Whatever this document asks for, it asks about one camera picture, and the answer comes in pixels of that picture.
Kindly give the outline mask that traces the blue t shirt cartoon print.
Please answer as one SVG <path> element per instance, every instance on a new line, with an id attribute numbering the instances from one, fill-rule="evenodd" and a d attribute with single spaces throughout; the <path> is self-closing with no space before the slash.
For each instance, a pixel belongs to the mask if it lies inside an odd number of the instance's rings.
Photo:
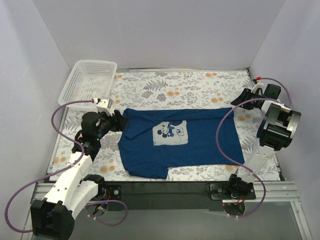
<path id="1" fill-rule="evenodd" d="M 124 169 L 135 177 L 165 179 L 169 168 L 244 164 L 230 108 L 134 110 L 118 142 Z"/>

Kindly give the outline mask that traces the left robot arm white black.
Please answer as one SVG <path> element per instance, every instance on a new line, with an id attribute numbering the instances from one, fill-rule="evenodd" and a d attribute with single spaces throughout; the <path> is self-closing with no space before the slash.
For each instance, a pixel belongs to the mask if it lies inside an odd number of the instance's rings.
<path id="1" fill-rule="evenodd" d="M 96 205 L 105 213 L 110 203 L 119 203 L 101 175 L 87 174 L 101 148 L 101 139 L 108 132 L 122 132 L 128 118 L 119 110 L 87 112 L 82 116 L 81 129 L 67 164 L 50 191 L 30 207 L 32 233 L 52 240 L 68 240 L 75 220 L 87 206 Z"/>

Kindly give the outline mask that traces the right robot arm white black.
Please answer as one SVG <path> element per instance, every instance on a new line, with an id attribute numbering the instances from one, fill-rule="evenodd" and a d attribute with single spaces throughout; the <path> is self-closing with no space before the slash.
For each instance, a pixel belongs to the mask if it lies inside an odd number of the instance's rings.
<path id="1" fill-rule="evenodd" d="M 287 148 L 296 133 L 302 114 L 278 102 L 281 88 L 268 84 L 265 90 L 259 84 L 244 88 L 231 102 L 246 110 L 260 109 L 263 120 L 258 128 L 257 144 L 244 166 L 229 177 L 226 193 L 231 197 L 246 197 L 254 191 L 255 175 L 276 152 Z"/>

